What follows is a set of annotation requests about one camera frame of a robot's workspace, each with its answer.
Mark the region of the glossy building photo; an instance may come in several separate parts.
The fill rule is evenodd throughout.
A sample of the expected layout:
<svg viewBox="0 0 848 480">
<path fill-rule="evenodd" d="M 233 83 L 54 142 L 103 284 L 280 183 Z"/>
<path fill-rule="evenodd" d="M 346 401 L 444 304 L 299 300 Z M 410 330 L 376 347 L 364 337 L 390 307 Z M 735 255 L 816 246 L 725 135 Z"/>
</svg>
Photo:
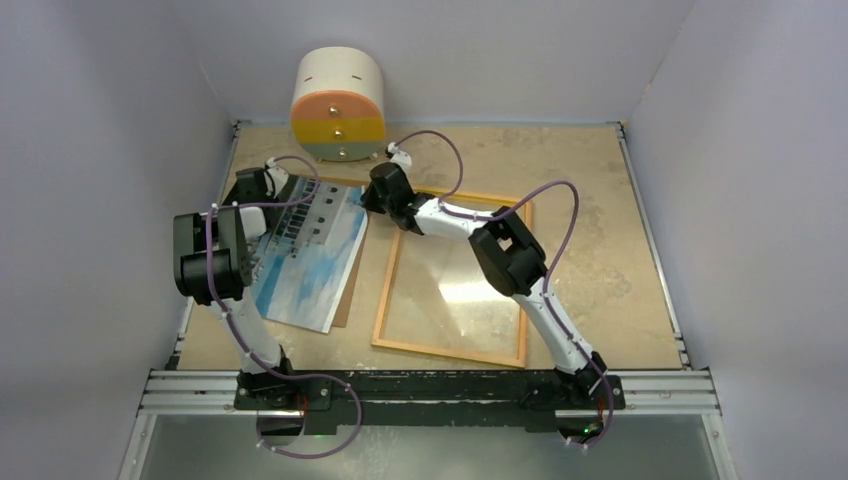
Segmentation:
<svg viewBox="0 0 848 480">
<path fill-rule="evenodd" d="M 292 176 L 279 199 L 312 198 L 274 208 L 256 250 L 254 303 L 266 320 L 320 333 L 330 331 L 368 218 L 363 187 Z"/>
</svg>

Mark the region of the brown backing board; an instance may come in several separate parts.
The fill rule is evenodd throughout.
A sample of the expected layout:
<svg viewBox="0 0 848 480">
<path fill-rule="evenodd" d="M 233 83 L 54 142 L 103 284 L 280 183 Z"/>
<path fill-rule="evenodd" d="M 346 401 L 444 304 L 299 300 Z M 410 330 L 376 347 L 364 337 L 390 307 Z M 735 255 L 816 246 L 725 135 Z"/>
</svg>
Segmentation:
<svg viewBox="0 0 848 480">
<path fill-rule="evenodd" d="M 348 322 L 368 227 L 368 214 L 360 202 L 363 193 L 360 185 L 328 180 L 319 189 L 313 239 L 319 252 L 316 330 L 322 334 Z"/>
</svg>

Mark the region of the yellow picture frame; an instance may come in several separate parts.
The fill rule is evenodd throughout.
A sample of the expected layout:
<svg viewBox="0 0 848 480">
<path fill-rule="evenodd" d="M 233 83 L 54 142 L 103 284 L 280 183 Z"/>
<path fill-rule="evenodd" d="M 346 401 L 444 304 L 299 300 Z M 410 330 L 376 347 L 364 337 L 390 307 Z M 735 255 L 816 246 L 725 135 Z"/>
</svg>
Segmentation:
<svg viewBox="0 0 848 480">
<path fill-rule="evenodd" d="M 365 245 L 381 254 L 375 305 L 366 314 L 377 350 L 523 368 L 527 315 L 486 280 L 465 238 L 420 236 L 367 216 Z"/>
</svg>

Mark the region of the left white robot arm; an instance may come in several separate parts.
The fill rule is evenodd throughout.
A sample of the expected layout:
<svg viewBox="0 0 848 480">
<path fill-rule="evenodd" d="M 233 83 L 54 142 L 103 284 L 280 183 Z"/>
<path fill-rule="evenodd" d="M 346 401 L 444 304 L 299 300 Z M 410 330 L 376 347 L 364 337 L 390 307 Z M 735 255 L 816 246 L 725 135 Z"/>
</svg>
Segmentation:
<svg viewBox="0 0 848 480">
<path fill-rule="evenodd" d="M 271 336 L 250 294 L 253 267 L 249 242 L 264 235 L 264 204 L 286 181 L 268 167 L 236 174 L 222 210 L 173 218 L 173 272 L 178 291 L 209 307 L 226 326 L 241 355 L 239 394 L 284 409 L 297 399 L 298 382 L 282 347 Z"/>
</svg>

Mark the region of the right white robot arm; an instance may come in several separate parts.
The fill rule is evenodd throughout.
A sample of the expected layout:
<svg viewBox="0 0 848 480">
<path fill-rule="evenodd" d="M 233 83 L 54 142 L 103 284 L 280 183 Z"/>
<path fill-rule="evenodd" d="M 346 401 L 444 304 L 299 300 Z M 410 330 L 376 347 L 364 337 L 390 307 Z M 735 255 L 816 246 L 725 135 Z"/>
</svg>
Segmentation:
<svg viewBox="0 0 848 480">
<path fill-rule="evenodd" d="M 550 181 L 512 207 L 487 212 L 456 207 L 442 197 L 414 191 L 406 173 L 395 163 L 377 165 L 369 172 L 369 180 L 361 197 L 367 211 L 388 216 L 403 231 L 469 242 L 490 286 L 514 300 L 540 334 L 569 404 L 584 407 L 600 391 L 613 395 L 605 362 L 578 332 L 551 287 L 553 269 L 576 226 L 580 197 L 572 182 Z M 565 186 L 571 191 L 573 209 L 562 243 L 552 263 L 547 265 L 542 245 L 517 210 L 555 186 Z"/>
</svg>

